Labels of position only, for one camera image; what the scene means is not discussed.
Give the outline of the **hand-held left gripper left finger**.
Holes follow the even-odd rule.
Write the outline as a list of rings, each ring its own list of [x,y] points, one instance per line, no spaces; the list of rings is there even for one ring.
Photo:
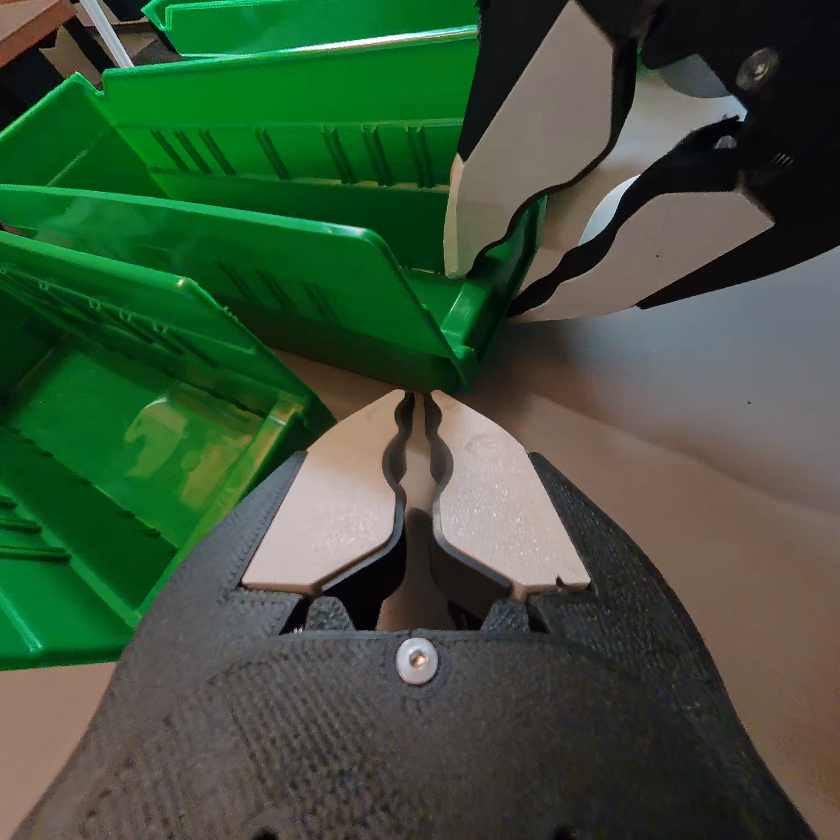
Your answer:
[[[321,592],[387,549],[403,525],[406,392],[391,391],[309,446],[241,583]]]

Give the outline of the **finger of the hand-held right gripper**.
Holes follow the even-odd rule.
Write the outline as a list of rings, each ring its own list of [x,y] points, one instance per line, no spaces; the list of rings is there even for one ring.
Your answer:
[[[644,201],[641,181],[626,179],[601,200],[578,244],[520,292],[510,320],[591,319],[633,308],[774,225],[740,185]]]
[[[477,33],[444,222],[450,278],[604,160],[636,87],[636,1],[481,2]]]

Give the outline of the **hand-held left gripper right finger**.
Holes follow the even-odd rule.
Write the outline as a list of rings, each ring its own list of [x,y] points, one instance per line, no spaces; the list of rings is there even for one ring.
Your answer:
[[[527,601],[583,591],[591,576],[529,453],[444,392],[425,395],[436,489],[434,581],[450,601]]]

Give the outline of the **green plastic bin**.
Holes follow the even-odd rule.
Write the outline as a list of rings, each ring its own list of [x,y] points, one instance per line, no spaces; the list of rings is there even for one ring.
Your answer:
[[[446,277],[475,25],[76,74],[2,130],[2,221],[193,280],[271,347],[417,390],[475,380],[544,201]]]
[[[474,1],[152,1],[143,15],[188,59],[475,26]]]
[[[2,233],[1,281],[1,668],[112,662],[336,419],[184,276]]]

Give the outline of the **white sign stand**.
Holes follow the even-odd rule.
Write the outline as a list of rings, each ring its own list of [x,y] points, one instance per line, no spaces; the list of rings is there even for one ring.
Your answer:
[[[85,14],[90,18],[94,28],[105,49],[108,51],[114,64],[122,69],[134,67],[129,53],[124,48],[117,32],[114,30],[106,12],[99,1],[78,1]]]

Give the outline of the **wooden side table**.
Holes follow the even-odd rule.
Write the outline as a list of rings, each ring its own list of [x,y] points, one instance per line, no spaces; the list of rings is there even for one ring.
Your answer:
[[[2,1],[1,67],[75,17],[68,1]]]

